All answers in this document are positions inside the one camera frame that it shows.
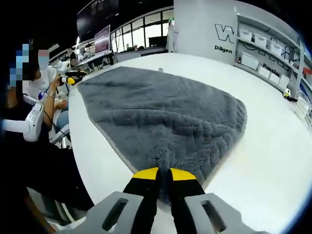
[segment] gray towel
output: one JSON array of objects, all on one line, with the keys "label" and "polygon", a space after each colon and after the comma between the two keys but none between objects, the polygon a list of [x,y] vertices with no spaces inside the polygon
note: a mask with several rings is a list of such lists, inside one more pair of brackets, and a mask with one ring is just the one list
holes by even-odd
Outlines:
[{"label": "gray towel", "polygon": [[244,104],[230,94],[157,71],[119,67],[78,89],[90,120],[134,173],[161,169],[166,204],[168,169],[188,171],[202,185],[247,121]]}]

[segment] shelf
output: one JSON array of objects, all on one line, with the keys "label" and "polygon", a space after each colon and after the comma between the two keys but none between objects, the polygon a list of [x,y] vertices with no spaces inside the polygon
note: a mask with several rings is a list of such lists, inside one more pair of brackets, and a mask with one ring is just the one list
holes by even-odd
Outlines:
[{"label": "shelf", "polygon": [[307,63],[310,69],[312,69],[312,60],[306,54],[304,54],[304,61]]},{"label": "shelf", "polygon": [[312,86],[308,83],[308,81],[304,77],[301,80],[308,86],[308,88],[312,92]]},{"label": "shelf", "polygon": [[253,19],[248,16],[242,16],[240,14],[237,14],[238,20],[241,23],[245,23],[254,27],[257,27],[273,36],[275,36],[277,39],[280,39],[282,42],[286,43],[288,46],[291,46],[293,48],[297,48],[300,50],[300,45],[290,39],[288,36],[280,32],[279,30],[272,28],[271,26],[266,25],[265,23],[258,21],[256,19]]},{"label": "shelf", "polygon": [[274,56],[277,60],[281,61],[283,64],[287,65],[290,69],[292,69],[293,72],[295,72],[296,74],[299,74],[299,70],[298,69],[293,67],[287,60],[283,59],[281,56],[278,56],[278,55],[274,54],[271,50],[269,50],[267,48],[264,48],[264,47],[261,47],[261,46],[257,45],[256,43],[254,43],[254,42],[252,42],[250,40],[245,40],[245,39],[242,39],[240,37],[237,37],[237,40],[241,41],[243,43],[247,43],[249,45],[252,45],[252,46],[254,46],[254,47],[256,47],[256,48],[258,48],[258,49],[260,49],[260,50],[262,50],[262,51],[264,51],[264,52],[266,52],[266,53],[268,53],[268,54],[270,54],[272,56]]},{"label": "shelf", "polygon": [[280,91],[280,92],[282,92],[282,93],[284,92],[284,90],[282,90],[281,87],[279,87],[277,84],[275,84],[274,82],[272,82],[271,80],[269,80],[269,79],[266,78],[265,76],[259,74],[257,71],[255,71],[255,70],[253,70],[253,69],[251,69],[251,68],[249,68],[249,67],[246,67],[246,66],[244,66],[244,65],[242,65],[242,64],[239,64],[239,63],[235,63],[233,66],[234,66],[234,67],[237,67],[237,68],[239,68],[239,69],[241,69],[241,70],[244,70],[245,72],[248,72],[248,73],[250,73],[250,74],[252,74],[252,75],[254,75],[254,76],[256,76],[256,77],[262,79],[264,82],[267,82],[268,84],[270,84],[271,86],[273,86],[273,87],[274,87],[275,89],[277,89],[278,91]]}]

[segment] white table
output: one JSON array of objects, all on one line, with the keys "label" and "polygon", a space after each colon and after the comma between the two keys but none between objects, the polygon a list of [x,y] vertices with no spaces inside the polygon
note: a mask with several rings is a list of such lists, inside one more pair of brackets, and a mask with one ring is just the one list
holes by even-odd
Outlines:
[{"label": "white table", "polygon": [[[239,210],[256,231],[281,233],[299,211],[312,185],[312,137],[281,93],[233,66],[182,54],[158,54],[119,66],[158,70],[197,80],[242,100],[248,121],[242,140],[223,163],[206,193]],[[95,204],[123,191],[133,175],[88,118],[76,87],[70,93],[69,123],[76,163]],[[157,211],[152,233],[176,233],[169,209]]]}]

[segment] gray gripper frame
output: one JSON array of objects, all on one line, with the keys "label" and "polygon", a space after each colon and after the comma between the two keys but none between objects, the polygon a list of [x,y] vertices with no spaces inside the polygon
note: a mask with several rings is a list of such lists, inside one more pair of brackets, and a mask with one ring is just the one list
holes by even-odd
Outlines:
[{"label": "gray gripper frame", "polygon": [[99,204],[92,207],[85,221],[71,230],[58,231],[58,234],[130,234],[142,196],[113,192]]},{"label": "gray gripper frame", "polygon": [[[114,192],[91,208],[85,221],[58,234],[130,234],[143,200],[142,196]],[[242,222],[241,214],[214,194],[188,196],[185,201],[196,226],[197,234],[268,234],[256,232]]]},{"label": "gray gripper frame", "polygon": [[268,234],[243,224],[240,212],[215,194],[188,196],[185,201],[197,234]]}]

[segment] wristwatch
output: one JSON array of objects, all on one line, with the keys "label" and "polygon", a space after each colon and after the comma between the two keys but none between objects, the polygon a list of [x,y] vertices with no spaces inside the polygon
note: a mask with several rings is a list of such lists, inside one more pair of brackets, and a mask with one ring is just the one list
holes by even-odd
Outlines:
[{"label": "wristwatch", "polygon": [[55,98],[55,92],[52,92],[51,90],[48,90],[47,95]]}]

